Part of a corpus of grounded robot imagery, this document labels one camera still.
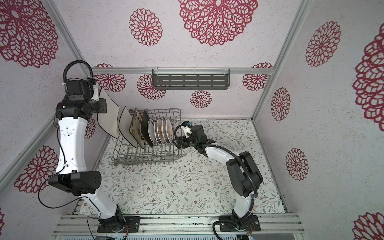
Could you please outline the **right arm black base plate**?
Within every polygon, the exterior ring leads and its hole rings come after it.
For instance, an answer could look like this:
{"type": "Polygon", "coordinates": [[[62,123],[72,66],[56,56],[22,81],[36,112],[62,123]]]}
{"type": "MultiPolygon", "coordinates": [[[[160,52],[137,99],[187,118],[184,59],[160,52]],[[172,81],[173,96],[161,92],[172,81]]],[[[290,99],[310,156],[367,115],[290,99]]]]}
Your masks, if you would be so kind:
{"type": "Polygon", "coordinates": [[[234,220],[233,216],[220,216],[220,231],[221,232],[259,232],[261,225],[256,215],[250,214],[247,218],[237,222],[228,223],[228,221],[234,220]]]}

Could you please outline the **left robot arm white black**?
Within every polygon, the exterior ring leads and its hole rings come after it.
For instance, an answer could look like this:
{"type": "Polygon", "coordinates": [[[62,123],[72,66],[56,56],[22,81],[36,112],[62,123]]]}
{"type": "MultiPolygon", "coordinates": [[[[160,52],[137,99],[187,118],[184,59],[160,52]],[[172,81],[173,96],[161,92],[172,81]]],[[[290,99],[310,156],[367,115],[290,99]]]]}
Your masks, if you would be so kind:
{"type": "Polygon", "coordinates": [[[126,225],[122,211],[104,192],[101,173],[87,169],[84,153],[88,122],[93,114],[106,113],[107,101],[99,97],[92,79],[65,79],[64,86],[66,95],[56,107],[60,157],[48,184],[93,205],[101,231],[120,232],[126,225]]]}

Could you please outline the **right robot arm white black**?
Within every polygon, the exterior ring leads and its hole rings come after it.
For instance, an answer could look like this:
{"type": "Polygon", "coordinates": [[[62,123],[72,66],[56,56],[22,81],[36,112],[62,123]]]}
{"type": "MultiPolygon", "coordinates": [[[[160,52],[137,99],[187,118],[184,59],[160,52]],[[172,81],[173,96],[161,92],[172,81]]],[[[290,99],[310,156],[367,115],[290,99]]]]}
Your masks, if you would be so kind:
{"type": "Polygon", "coordinates": [[[252,155],[245,151],[237,153],[220,146],[205,134],[201,125],[185,121],[174,130],[172,140],[179,149],[193,147],[199,154],[214,159],[227,168],[232,188],[237,193],[232,221],[242,221],[251,216],[263,176],[252,155]]]}

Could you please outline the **white square plate black rim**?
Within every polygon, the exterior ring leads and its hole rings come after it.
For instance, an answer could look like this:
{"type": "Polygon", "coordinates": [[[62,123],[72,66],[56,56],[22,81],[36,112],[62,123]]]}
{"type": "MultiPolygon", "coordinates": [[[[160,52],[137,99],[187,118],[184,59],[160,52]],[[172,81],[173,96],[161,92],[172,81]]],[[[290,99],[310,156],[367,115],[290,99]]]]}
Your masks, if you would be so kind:
{"type": "Polygon", "coordinates": [[[99,100],[106,100],[106,113],[99,113],[98,116],[98,124],[99,126],[111,137],[118,137],[118,115],[120,111],[120,107],[112,100],[112,98],[108,95],[104,88],[101,88],[99,94],[99,100]]]}

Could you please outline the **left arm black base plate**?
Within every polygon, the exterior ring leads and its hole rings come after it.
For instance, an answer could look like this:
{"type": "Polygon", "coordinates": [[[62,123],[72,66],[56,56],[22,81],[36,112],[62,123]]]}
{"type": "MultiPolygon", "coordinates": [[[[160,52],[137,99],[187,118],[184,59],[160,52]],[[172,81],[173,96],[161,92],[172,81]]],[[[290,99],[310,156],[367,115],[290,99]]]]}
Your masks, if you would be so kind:
{"type": "Polygon", "coordinates": [[[137,233],[141,217],[112,217],[110,219],[99,219],[97,233],[137,233]]]}

